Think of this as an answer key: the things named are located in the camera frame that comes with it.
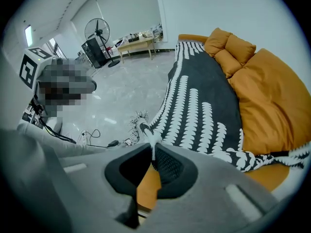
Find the patterned blanket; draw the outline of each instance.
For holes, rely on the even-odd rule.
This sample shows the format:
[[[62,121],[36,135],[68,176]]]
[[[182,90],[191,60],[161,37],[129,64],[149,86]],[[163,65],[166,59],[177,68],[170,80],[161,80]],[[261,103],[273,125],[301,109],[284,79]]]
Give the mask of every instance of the patterned blanket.
[[[162,140],[220,158],[242,172],[272,163],[304,166],[310,143],[279,157],[255,156],[242,150],[238,98],[221,67],[205,52],[202,43],[178,42],[168,76],[165,98],[157,115],[148,126],[140,127],[152,145]]]

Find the wooden table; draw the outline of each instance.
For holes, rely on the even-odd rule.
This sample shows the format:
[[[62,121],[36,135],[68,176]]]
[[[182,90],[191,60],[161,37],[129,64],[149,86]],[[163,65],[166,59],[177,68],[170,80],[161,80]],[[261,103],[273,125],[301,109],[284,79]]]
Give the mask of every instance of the wooden table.
[[[141,48],[148,48],[149,55],[150,55],[150,58],[152,60],[152,55],[151,55],[151,51],[150,51],[151,45],[152,45],[152,47],[156,53],[156,49],[154,46],[154,37],[148,37],[148,38],[144,38],[142,40],[133,41],[133,42],[129,42],[129,43],[123,44],[121,46],[118,46],[118,51],[119,51],[119,54],[121,56],[122,63],[124,63],[122,52],[127,51],[128,55],[131,57],[129,50],[135,50],[135,49],[141,49]]]

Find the black cable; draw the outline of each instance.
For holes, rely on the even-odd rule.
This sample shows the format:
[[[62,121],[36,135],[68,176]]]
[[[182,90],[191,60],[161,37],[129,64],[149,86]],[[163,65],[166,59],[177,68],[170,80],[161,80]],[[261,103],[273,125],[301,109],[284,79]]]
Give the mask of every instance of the black cable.
[[[99,148],[108,148],[108,146],[107,147],[103,147],[103,146],[96,146],[96,145],[91,145],[91,144],[87,144],[87,146],[93,146],[93,147],[99,147]]]
[[[95,131],[98,131],[99,136],[93,136],[93,134],[95,133]],[[90,143],[91,146],[92,146],[91,138],[92,138],[92,137],[93,137],[93,138],[99,138],[99,137],[101,136],[101,133],[100,133],[100,131],[99,131],[98,129],[94,129],[94,131],[93,131],[92,134],[90,134],[90,132],[88,132],[88,131],[85,131],[84,133],[82,133],[82,135],[84,135],[85,133],[88,133],[88,134],[90,135],[89,143]]]
[[[119,144],[119,141],[118,140],[114,140],[114,141],[110,142],[107,147],[96,146],[96,145],[91,145],[91,144],[87,144],[87,145],[88,146],[93,146],[93,147],[99,147],[99,148],[109,148],[109,147],[115,147],[118,144]]]
[[[35,104],[34,99],[31,100],[31,104],[32,104],[32,107],[33,107],[35,113],[36,113],[38,116],[40,116],[38,106]],[[48,126],[48,125],[42,120],[41,117],[39,117],[39,122],[43,125],[43,127],[46,129],[46,131],[47,131],[50,135],[52,135],[52,136],[54,136],[54,137],[56,137],[56,138],[58,138],[58,139],[60,139],[60,140],[63,140],[63,141],[67,141],[67,142],[71,142],[71,143],[76,144],[76,142],[75,142],[73,139],[68,138],[68,137],[66,137],[66,136],[63,136],[63,135],[61,135],[61,134],[55,132],[54,130],[52,130],[52,128],[51,128],[50,126]]]

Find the window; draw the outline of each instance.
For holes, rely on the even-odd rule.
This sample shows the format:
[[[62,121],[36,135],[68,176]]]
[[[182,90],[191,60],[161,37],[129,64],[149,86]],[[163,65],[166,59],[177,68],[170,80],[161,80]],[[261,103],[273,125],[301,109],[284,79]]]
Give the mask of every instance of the window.
[[[66,56],[64,55],[64,53],[60,50],[58,44],[55,42],[54,38],[52,38],[51,40],[49,40],[47,42],[47,46],[48,48],[51,50],[51,52],[54,55],[57,55],[60,58],[66,59]]]
[[[31,26],[30,25],[25,29],[25,35],[26,35],[27,45],[30,47],[33,44],[33,37],[31,35]]]

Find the standing fan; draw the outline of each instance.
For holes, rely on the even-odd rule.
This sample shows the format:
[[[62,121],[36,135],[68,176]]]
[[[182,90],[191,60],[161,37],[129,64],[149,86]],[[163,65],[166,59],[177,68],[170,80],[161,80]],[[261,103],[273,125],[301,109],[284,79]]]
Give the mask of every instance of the standing fan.
[[[110,36],[110,28],[108,23],[100,18],[92,19],[86,25],[84,30],[84,34],[86,36],[86,40],[96,38],[99,46],[104,46],[106,49],[106,53],[109,55],[111,59],[111,63],[108,67],[114,67],[116,64],[120,63],[120,60],[113,61],[109,51],[107,50],[105,43],[107,43],[109,36]]]

